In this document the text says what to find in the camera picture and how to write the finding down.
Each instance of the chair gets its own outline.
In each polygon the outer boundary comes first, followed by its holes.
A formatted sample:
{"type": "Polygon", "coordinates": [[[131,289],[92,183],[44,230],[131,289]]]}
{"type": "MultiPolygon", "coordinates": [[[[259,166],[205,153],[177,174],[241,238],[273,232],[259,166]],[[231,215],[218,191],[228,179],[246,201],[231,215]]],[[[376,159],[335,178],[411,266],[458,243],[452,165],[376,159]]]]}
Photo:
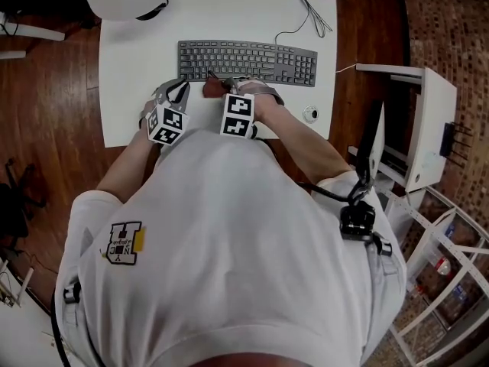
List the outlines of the chair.
{"type": "Polygon", "coordinates": [[[24,188],[27,185],[28,178],[35,169],[34,165],[29,164],[25,168],[18,183],[16,183],[10,170],[10,166],[13,163],[14,160],[9,159],[5,164],[10,186],[6,183],[0,183],[0,239],[7,235],[11,236],[12,241],[5,248],[19,255],[22,251],[15,249],[17,240],[28,237],[29,231],[26,219],[31,220],[34,217],[28,204],[43,208],[46,206],[46,200],[43,198],[40,202],[37,202],[24,194],[24,188]]]}

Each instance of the brick wall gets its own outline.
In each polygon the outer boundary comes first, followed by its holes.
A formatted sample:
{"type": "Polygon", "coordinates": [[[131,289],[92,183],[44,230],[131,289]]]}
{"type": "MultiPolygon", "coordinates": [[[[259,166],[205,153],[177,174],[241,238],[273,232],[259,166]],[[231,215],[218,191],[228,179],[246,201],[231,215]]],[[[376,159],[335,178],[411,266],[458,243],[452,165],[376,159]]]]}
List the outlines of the brick wall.
{"type": "MultiPolygon", "coordinates": [[[[453,83],[458,89],[456,122],[471,129],[471,137],[458,138],[471,147],[456,145],[455,150],[467,160],[454,156],[463,165],[457,167],[447,162],[442,180],[436,189],[459,205],[485,229],[489,229],[489,0],[405,0],[410,29],[410,57],[412,67],[429,67],[453,83]]],[[[430,220],[442,212],[436,199],[427,198],[420,210],[430,220]]],[[[456,219],[455,243],[473,245],[477,238],[460,220],[456,219]]],[[[406,258],[416,247],[424,229],[413,225],[406,237],[403,253],[406,258]]],[[[458,263],[448,252],[454,271],[458,263]]],[[[489,278],[489,259],[480,257],[477,267],[489,278]]],[[[433,300],[446,286],[448,279],[427,266],[418,276],[418,282],[428,300],[433,300]]],[[[464,303],[450,295],[437,309],[449,325],[454,323],[481,296],[470,276],[461,282],[468,294],[464,303]]],[[[424,310],[425,304],[415,291],[406,297],[403,309],[395,321],[399,329],[405,327],[424,310]]],[[[487,334],[484,325],[453,352],[440,359],[436,365],[448,365],[473,349],[487,334]]],[[[414,329],[405,340],[412,345],[414,329]]],[[[420,325],[413,352],[416,361],[426,357],[441,339],[444,329],[432,315],[420,325]]],[[[407,365],[399,357],[399,350],[386,336],[368,365],[407,365]]]]}

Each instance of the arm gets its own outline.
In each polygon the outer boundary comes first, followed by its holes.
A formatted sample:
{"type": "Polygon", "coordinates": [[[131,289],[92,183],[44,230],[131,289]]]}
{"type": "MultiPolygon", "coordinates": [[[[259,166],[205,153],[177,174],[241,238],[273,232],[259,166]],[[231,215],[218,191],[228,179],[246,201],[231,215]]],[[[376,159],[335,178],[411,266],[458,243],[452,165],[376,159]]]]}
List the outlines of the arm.
{"type": "Polygon", "coordinates": [[[350,166],[327,140],[278,105],[273,96],[255,96],[255,117],[278,136],[297,166],[313,184],[351,171],[350,166]]]}
{"type": "Polygon", "coordinates": [[[143,122],[96,189],[113,194],[126,203],[143,183],[144,169],[152,147],[153,143],[147,138],[147,124],[143,122]]]}

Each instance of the strap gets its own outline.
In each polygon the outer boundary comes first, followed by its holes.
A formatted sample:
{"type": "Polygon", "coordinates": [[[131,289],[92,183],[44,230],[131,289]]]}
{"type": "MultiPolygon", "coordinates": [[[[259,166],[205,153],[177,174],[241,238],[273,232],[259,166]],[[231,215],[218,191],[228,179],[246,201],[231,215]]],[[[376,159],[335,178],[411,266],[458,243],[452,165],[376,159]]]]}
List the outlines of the strap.
{"type": "Polygon", "coordinates": [[[252,89],[246,89],[246,90],[242,90],[241,88],[238,89],[238,95],[244,95],[244,94],[251,94],[251,95],[270,94],[275,97],[275,100],[279,105],[282,106],[284,105],[282,97],[278,95],[278,92],[275,90],[275,88],[266,85],[260,87],[254,87],[252,89]]]}

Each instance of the printed logo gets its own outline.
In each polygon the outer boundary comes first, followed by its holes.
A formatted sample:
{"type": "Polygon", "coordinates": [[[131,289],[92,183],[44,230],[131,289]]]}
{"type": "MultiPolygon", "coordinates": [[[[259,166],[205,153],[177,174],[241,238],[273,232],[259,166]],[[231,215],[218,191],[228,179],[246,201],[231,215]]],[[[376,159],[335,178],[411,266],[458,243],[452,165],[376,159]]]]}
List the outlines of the printed logo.
{"type": "Polygon", "coordinates": [[[141,222],[112,224],[110,242],[105,257],[113,265],[136,265],[138,253],[143,251],[144,231],[141,222]]]}

